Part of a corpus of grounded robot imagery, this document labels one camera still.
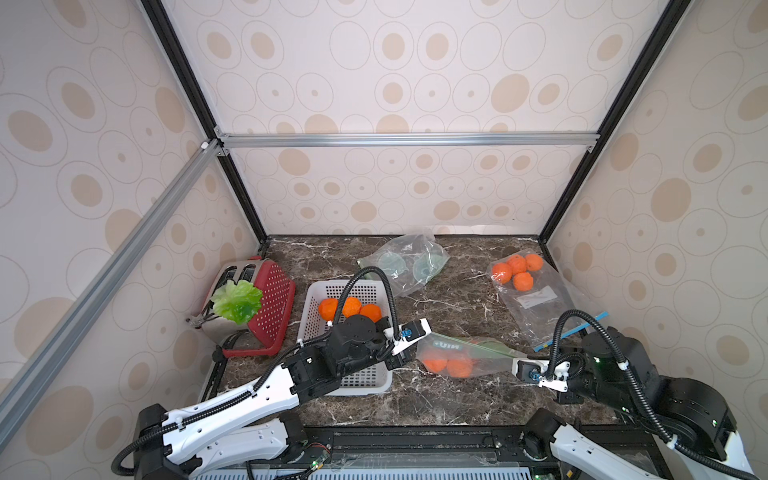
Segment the patterned wallpaper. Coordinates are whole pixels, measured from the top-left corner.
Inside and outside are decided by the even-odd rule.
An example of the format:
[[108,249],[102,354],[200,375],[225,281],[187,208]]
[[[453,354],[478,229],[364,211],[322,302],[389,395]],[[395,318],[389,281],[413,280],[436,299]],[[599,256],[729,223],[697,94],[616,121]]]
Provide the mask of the patterned wallpaper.
[[550,243],[662,372],[726,396],[763,478],[767,41],[766,0],[697,5]]
[[585,146],[235,149],[267,233],[532,234]]
[[0,65],[5,387],[202,134],[125,0],[3,2]]
[[[133,3],[0,3],[0,388],[201,138]],[[184,319],[221,263],[256,245],[211,165],[2,453],[0,478],[113,478],[139,410],[195,400],[212,344]]]
[[142,408],[198,401],[214,344],[184,320],[222,263],[256,249],[220,168],[208,167],[0,455],[0,480],[114,478]]
[[[224,131],[589,131],[666,0],[165,5]],[[237,156],[268,233],[428,226],[533,234],[583,152],[307,148]]]
[[594,130],[666,3],[164,2],[235,133]]

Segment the wire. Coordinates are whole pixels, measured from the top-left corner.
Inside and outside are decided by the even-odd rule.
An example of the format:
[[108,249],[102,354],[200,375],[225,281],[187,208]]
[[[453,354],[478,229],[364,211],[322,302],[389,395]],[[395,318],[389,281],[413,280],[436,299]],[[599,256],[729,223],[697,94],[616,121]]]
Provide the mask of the wire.
[[[308,449],[311,449],[312,447],[320,447],[323,450],[326,451],[326,453],[320,458],[320,460],[315,460],[312,462],[312,465],[305,468],[301,472],[296,473],[289,473],[288,475],[281,475],[279,477],[275,477],[272,480],[307,480],[310,475],[312,475],[314,472],[320,470],[323,465],[325,465],[325,461],[331,456],[331,451],[323,445],[322,443],[310,443],[306,446],[306,448],[302,451],[302,453],[306,452]],[[253,460],[248,460],[245,462],[246,464],[246,474],[248,475],[248,480],[256,480],[253,477]]]
[[248,480],[256,480],[253,477],[253,460],[245,462],[245,472],[248,475]]
[[[384,273],[384,271],[378,268],[377,266],[366,266],[358,270],[354,275],[352,275],[352,278],[350,278],[349,281],[347,281],[346,285],[344,286],[344,289],[341,292],[341,295],[339,296],[339,305],[336,307],[336,314],[333,317],[333,322],[334,323],[339,322],[339,320],[341,319],[342,310],[344,309],[344,302],[346,301],[346,298],[349,296],[349,292],[352,291],[352,287],[355,286],[355,283],[357,283],[357,280],[360,280],[368,273],[375,273],[382,280],[382,283],[384,285],[384,291],[386,292],[387,302],[389,303],[389,319],[392,321],[393,335],[395,339],[399,340],[401,338],[401,334],[400,334],[400,327],[397,322],[397,312],[395,310],[395,297],[392,295],[392,287],[389,285],[389,279],[387,278],[386,273]],[[305,341],[304,346],[309,346],[309,345],[313,345],[314,343],[325,341],[330,337],[330,335],[331,335],[331,331],[329,329],[323,335],[316,336],[313,339],[309,339]],[[298,343],[295,343],[289,349],[279,353],[274,359],[272,359],[272,361],[269,363],[266,370],[264,371],[264,374],[262,374],[259,380],[253,385],[254,395],[258,394],[259,389],[261,389],[261,387],[264,385],[266,380],[272,374],[272,371],[288,355],[292,354],[299,347],[300,345]],[[386,350],[388,350],[391,353],[392,349],[394,348],[394,345],[391,345],[389,347]],[[209,417],[211,415],[216,415],[217,413],[222,412],[230,408],[231,406],[234,406],[242,402],[243,400],[250,398],[251,396],[252,396],[251,392],[243,392],[240,395],[233,397],[232,399],[229,399],[224,403],[221,403],[217,406],[203,410],[202,412],[195,413],[194,415],[188,416],[187,418],[181,421],[181,425],[187,426],[191,423],[195,423],[199,420],[205,419],[206,417]],[[149,432],[145,435],[142,435],[138,439],[134,440],[129,446],[122,449],[114,457],[111,464],[112,472],[116,475],[123,476],[123,477],[133,476],[134,468],[128,468],[121,465],[123,460],[125,460],[125,458],[128,457],[131,453],[138,450],[141,446],[144,446],[147,443],[151,442],[152,440],[155,440],[156,438],[161,437],[162,435],[172,432],[178,428],[179,428],[179,425],[177,423],[173,423],[170,425],[166,425],[161,429],[157,429],[157,430],[154,430],[153,432]]]
[[[325,332],[321,336],[317,336],[313,339],[307,340],[304,342],[304,346],[313,345],[314,343],[322,342],[326,340],[330,336],[330,330],[328,332]],[[289,354],[293,353],[294,350],[296,350],[300,345],[298,343],[291,346],[289,349],[281,352],[278,354],[272,362],[267,366],[266,371],[264,374],[259,378],[259,380],[253,385],[253,393],[257,394],[259,392],[259,389],[264,385],[266,380],[269,378],[269,376],[272,374],[272,371],[287,357]],[[198,420],[205,419],[206,417],[209,417],[211,415],[216,415],[219,412],[223,412],[224,410],[230,408],[231,406],[237,405],[238,403],[242,402],[245,399],[251,398],[253,395],[251,391],[246,391],[238,396],[235,396],[226,402],[223,402],[217,406],[213,406],[209,409],[203,410],[202,412],[195,413],[194,415],[190,415],[184,420],[181,421],[181,425],[187,426],[189,424],[195,423]],[[151,442],[152,440],[155,440],[156,438],[165,435],[166,433],[170,433],[176,429],[179,428],[179,425],[177,423],[172,423],[170,425],[166,425],[165,427],[161,429],[154,430],[153,432],[149,432],[145,435],[142,435],[135,441],[133,441],[129,446],[125,447],[118,453],[114,460],[112,460],[112,473],[123,476],[123,477],[132,477],[134,475],[134,469],[124,467],[121,465],[123,460],[125,460],[126,457],[128,457],[131,453],[138,450],[141,446],[146,445],[147,443]]]
[[584,373],[584,368],[587,366],[587,360],[583,355],[581,355],[578,352],[572,352],[572,353],[565,353],[564,355],[560,355],[557,359],[557,361],[554,363],[555,366],[559,366],[563,362],[572,362],[573,360],[578,361],[578,368],[573,373],[568,373],[568,379],[575,379],[579,377],[582,373]]
[[392,295],[392,287],[389,285],[389,278],[387,277],[386,273],[384,273],[384,270],[378,268],[377,266],[365,266],[360,270],[357,270],[357,272],[352,275],[349,281],[347,281],[346,285],[344,286],[344,290],[342,290],[341,295],[339,295],[339,305],[336,306],[336,313],[333,315],[333,322],[337,323],[341,319],[341,313],[344,310],[344,303],[346,302],[346,298],[349,296],[349,292],[352,291],[352,287],[354,287],[355,283],[357,283],[357,280],[360,280],[369,273],[375,273],[379,276],[380,279],[382,279],[384,292],[386,292],[387,303],[389,304],[389,320],[392,322],[392,332],[395,340],[400,340],[400,325],[397,322],[395,296]]
[[[560,315],[560,318],[558,319],[557,324],[554,326],[554,334],[552,337],[551,349],[549,351],[550,361],[549,361],[549,367],[547,368],[547,374],[546,374],[546,378],[548,380],[552,380],[552,377],[554,375],[554,368],[556,367],[554,360],[558,359],[558,354],[560,352],[560,339],[563,333],[563,326],[565,325],[565,322],[573,316],[577,316],[583,319],[584,321],[589,323],[589,325],[592,328],[594,328],[596,332],[600,334],[603,340],[607,343],[608,348],[611,350],[611,354],[614,356],[614,359],[616,360],[616,362],[624,363],[627,361],[627,357],[624,356],[623,352],[621,352],[621,349],[616,344],[616,342],[611,337],[611,335],[597,320],[594,319],[592,315],[582,310],[567,310],[562,315]],[[638,382],[637,377],[634,374],[634,371],[631,368],[627,368],[626,370],[623,370],[623,372],[624,372],[624,378],[629,383],[630,393],[632,394],[635,405],[638,407],[639,410],[641,410],[643,414],[645,414],[645,417],[654,427],[654,430],[656,431],[657,435],[659,435],[659,438],[661,439],[661,441],[664,443],[671,442],[672,435],[670,435],[669,432],[664,428],[664,426],[661,425],[661,420],[659,420],[659,418],[656,416],[656,412],[654,412],[654,410],[650,407],[650,404],[648,403],[648,398],[645,396],[645,392],[640,387],[640,382]],[[691,460],[694,460],[695,462],[699,462],[701,465],[709,467],[713,469],[715,472],[729,475],[734,478],[741,478],[742,480],[760,480],[755,475],[749,472],[745,472],[744,470],[739,470],[738,468],[733,468],[728,465],[723,465],[722,463],[717,462],[704,455],[701,455],[698,452],[694,452],[693,450],[689,449],[685,445],[681,445],[679,442],[675,444],[674,448],[680,453],[682,453],[683,455],[685,455],[686,457],[690,458]]]

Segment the lettuce leaf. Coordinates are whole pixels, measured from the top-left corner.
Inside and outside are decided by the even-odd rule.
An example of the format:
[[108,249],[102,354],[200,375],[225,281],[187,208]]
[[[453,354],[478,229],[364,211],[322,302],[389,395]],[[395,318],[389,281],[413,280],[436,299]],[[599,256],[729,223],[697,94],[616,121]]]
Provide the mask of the lettuce leaf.
[[214,302],[214,313],[230,319],[237,325],[248,323],[261,309],[263,292],[251,282],[241,280],[237,283],[227,280],[210,297]]

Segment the white plastic basket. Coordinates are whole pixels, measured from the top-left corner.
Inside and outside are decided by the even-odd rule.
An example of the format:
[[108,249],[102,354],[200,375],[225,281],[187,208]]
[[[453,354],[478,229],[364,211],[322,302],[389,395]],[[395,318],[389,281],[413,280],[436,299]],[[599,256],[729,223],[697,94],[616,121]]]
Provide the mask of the white plastic basket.
[[[346,280],[324,280],[310,285],[306,291],[304,311],[301,314],[299,337],[309,340],[324,334],[328,330],[326,321],[320,318],[317,307],[325,299],[339,298]],[[363,305],[375,303],[382,310],[382,316],[389,316],[384,284],[378,280],[358,280],[349,296],[354,296]],[[331,392],[330,396],[361,396],[372,393],[386,392],[392,385],[392,372],[386,369],[383,362],[367,369],[346,376],[341,381],[341,388]]]

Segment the dark marble surface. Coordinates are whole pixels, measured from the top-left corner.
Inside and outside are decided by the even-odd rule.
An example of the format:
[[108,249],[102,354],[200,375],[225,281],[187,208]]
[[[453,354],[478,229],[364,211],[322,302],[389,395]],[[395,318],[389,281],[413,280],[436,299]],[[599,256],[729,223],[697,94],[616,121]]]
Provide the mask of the dark marble surface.
[[[387,237],[301,237],[273,240],[267,256],[296,281],[285,345],[296,341],[306,289],[318,280],[349,278],[356,260],[370,255]],[[396,299],[401,323],[426,317],[432,330],[454,337],[500,339],[524,353],[533,350],[485,276],[492,261],[525,248],[533,240],[510,237],[437,237],[451,259],[424,289]],[[257,346],[243,336],[235,348]],[[263,358],[233,358],[220,388],[234,388],[258,377]],[[560,406],[554,393],[520,383],[511,373],[453,379],[427,372],[414,361],[393,371],[392,388],[372,396],[323,397],[298,408],[305,425],[515,425],[525,423],[540,407],[568,421],[614,423],[613,411],[592,401]]]

